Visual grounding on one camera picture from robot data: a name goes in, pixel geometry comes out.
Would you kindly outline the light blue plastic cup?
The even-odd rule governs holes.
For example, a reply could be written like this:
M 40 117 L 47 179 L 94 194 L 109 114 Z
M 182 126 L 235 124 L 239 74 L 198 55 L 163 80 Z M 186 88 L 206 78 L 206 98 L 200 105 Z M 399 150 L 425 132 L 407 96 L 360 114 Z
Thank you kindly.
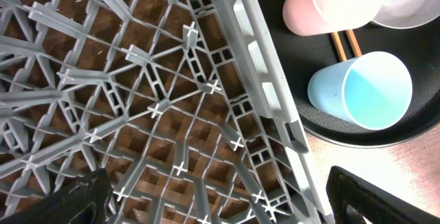
M 310 103 L 341 120 L 378 131 L 408 110 L 413 84 L 405 64 L 388 52 L 369 52 L 318 70 L 307 87 Z

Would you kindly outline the wooden chopstick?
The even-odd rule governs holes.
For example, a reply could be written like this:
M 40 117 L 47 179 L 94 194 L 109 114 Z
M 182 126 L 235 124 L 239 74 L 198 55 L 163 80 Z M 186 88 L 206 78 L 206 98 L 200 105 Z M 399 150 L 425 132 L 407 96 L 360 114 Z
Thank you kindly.
M 356 36 L 354 34 L 354 31 L 353 30 L 346 30 L 346 35 L 348 37 L 348 40 L 349 40 L 349 43 L 350 43 L 350 46 L 351 46 L 351 49 L 352 49 L 354 55 L 356 57 L 361 56 L 362 51 L 360 49 L 360 46 L 358 44 L 358 41 L 357 41 Z
M 335 49 L 337 51 L 338 58 L 341 61 L 346 61 L 347 60 L 347 56 L 346 56 L 346 54 L 344 52 L 344 48 L 343 48 L 342 41 L 340 39 L 339 34 L 337 32 L 332 32 L 331 33 L 331 38 L 333 40 L 333 44 L 335 45 Z

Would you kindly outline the grey round plate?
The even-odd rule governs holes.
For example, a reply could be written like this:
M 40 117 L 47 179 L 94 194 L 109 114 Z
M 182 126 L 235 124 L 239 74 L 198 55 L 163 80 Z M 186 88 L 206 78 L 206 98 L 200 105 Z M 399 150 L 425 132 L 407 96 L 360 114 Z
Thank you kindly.
M 410 29 L 439 17 L 439 0 L 383 0 L 372 22 L 393 29 Z

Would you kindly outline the pink plastic cup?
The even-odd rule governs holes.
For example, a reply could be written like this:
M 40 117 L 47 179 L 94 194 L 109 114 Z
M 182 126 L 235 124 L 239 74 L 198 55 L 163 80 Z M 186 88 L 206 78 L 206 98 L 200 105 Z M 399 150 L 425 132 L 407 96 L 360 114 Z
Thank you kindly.
M 283 20 L 294 34 L 313 36 L 369 23 L 384 0 L 285 0 Z

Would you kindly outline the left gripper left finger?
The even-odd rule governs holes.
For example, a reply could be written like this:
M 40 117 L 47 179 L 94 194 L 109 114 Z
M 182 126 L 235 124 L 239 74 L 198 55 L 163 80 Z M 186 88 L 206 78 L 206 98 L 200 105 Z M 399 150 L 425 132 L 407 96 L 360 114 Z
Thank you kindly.
M 104 223 L 113 188 L 103 168 L 78 177 L 36 205 L 1 220 L 7 224 Z

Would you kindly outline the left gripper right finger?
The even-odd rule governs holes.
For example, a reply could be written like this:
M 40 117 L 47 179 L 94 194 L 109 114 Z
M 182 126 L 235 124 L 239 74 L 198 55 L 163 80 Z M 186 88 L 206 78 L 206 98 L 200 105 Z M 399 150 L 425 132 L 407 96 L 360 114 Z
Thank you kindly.
M 439 223 L 435 217 L 339 166 L 333 166 L 326 191 L 336 223 Z

